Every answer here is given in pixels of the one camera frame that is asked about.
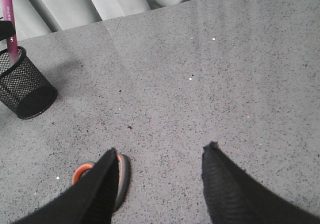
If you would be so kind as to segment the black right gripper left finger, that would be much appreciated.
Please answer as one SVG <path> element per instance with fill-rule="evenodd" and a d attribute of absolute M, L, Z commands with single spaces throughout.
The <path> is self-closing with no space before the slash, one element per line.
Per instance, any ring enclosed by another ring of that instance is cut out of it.
<path fill-rule="evenodd" d="M 76 184 L 16 224 L 110 224 L 119 184 L 114 148 Z"/>

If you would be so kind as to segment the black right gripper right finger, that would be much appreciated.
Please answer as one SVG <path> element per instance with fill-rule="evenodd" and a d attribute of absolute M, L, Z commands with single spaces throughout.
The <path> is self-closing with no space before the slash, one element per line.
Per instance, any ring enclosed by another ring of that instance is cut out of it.
<path fill-rule="evenodd" d="M 214 224 L 318 224 L 319 217 L 258 183 L 215 141 L 202 154 L 203 195 Z"/>

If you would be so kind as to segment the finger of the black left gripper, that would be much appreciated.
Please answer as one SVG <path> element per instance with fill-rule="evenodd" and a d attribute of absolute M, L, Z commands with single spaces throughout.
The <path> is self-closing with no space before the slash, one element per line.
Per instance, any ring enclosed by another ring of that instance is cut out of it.
<path fill-rule="evenodd" d="M 12 37 L 15 34 L 15 28 L 11 21 L 0 21 L 0 41 Z"/>

